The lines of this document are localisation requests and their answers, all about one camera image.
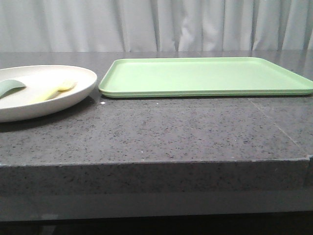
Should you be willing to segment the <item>yellow plastic fork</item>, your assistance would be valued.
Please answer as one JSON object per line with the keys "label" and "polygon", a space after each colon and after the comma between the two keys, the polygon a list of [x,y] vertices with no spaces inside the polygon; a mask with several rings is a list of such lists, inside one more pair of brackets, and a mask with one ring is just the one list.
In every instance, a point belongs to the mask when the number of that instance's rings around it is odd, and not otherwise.
{"label": "yellow plastic fork", "polygon": [[70,80],[64,81],[62,83],[59,83],[58,85],[54,85],[53,87],[49,88],[43,94],[36,96],[34,99],[30,101],[30,103],[32,104],[32,103],[37,103],[37,102],[43,102],[43,101],[52,99],[58,93],[66,92],[74,88],[75,85],[76,85],[76,82],[74,81],[70,81]]}

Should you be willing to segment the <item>cream round plate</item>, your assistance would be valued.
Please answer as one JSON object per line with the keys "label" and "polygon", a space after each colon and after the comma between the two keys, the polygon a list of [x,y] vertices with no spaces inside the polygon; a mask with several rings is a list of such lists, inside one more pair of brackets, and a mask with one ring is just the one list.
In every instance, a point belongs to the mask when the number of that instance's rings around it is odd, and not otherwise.
{"label": "cream round plate", "polygon": [[[49,115],[69,108],[85,99],[94,89],[97,75],[91,70],[66,65],[36,65],[0,70],[0,80],[14,79],[26,85],[0,99],[0,121],[12,122]],[[75,86],[57,93],[52,99],[34,102],[50,87],[63,81]]]}

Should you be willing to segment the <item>light green serving tray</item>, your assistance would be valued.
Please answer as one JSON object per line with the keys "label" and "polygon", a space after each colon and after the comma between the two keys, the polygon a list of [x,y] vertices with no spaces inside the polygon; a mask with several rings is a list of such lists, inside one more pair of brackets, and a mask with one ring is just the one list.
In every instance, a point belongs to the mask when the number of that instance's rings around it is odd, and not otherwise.
{"label": "light green serving tray", "polygon": [[313,83],[256,57],[119,59],[98,86],[113,98],[309,95]]}

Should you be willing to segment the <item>green spoon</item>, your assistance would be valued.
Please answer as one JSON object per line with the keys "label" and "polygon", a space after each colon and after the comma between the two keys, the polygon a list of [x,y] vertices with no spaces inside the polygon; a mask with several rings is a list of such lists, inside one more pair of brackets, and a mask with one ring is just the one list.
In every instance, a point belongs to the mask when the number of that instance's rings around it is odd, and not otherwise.
{"label": "green spoon", "polygon": [[15,92],[18,92],[26,88],[26,85],[15,79],[7,79],[0,82],[0,97],[4,98]]}

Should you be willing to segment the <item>white curtain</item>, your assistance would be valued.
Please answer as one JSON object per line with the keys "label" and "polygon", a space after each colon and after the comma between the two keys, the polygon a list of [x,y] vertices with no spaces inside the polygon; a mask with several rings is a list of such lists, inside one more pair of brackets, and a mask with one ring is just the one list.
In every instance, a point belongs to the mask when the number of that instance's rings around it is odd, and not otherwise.
{"label": "white curtain", "polygon": [[310,0],[3,0],[2,52],[313,47]]}

